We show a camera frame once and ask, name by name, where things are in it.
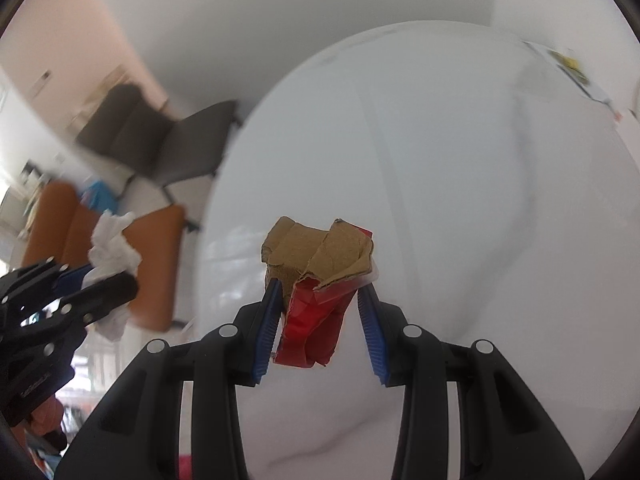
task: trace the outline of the wall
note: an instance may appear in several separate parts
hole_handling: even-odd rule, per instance
[[[494,27],[575,52],[621,111],[635,107],[640,45],[613,0],[495,0]]]
[[[51,78],[30,104],[57,133],[118,65],[161,106],[166,93],[127,43],[101,0],[25,0],[0,38],[0,65],[26,96],[40,76]]]
[[[357,32],[409,20],[488,25],[493,0],[105,0],[168,91],[195,111],[251,109],[287,72]]]
[[[0,178],[18,182],[25,163],[32,160],[77,188],[94,181],[92,169],[34,113],[1,70],[0,84],[8,89],[0,110]]]

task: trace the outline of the cardboard box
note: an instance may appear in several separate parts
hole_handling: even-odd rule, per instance
[[[275,362],[329,362],[355,291],[374,279],[372,252],[371,233],[341,219],[328,231],[286,216],[276,222],[262,245],[266,283],[282,282],[287,306]]]

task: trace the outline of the gray chair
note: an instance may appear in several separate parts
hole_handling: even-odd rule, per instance
[[[125,164],[134,175],[158,184],[167,200],[175,198],[169,184],[196,176],[215,175],[228,131],[236,118],[236,101],[204,108],[181,121],[153,109],[133,84],[114,86],[76,137],[99,155]],[[188,222],[190,230],[197,225]]]

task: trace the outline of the white table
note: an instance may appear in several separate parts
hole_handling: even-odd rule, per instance
[[[494,341],[590,475],[640,401],[640,175],[611,113],[516,37],[450,22],[364,32],[294,70],[246,123],[199,255],[200,335],[264,290],[287,215],[373,231],[376,290],[442,340]],[[401,388],[348,310],[327,368],[239,388],[263,479],[388,479]]]

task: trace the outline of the orange leather chair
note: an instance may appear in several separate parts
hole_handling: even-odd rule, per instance
[[[37,207],[22,264],[50,256],[71,267],[88,264],[100,215],[81,205],[71,184],[60,181],[45,186]],[[171,205],[137,218],[123,232],[142,256],[138,296],[129,303],[130,320],[142,328],[166,332],[171,326],[184,215],[183,207]]]

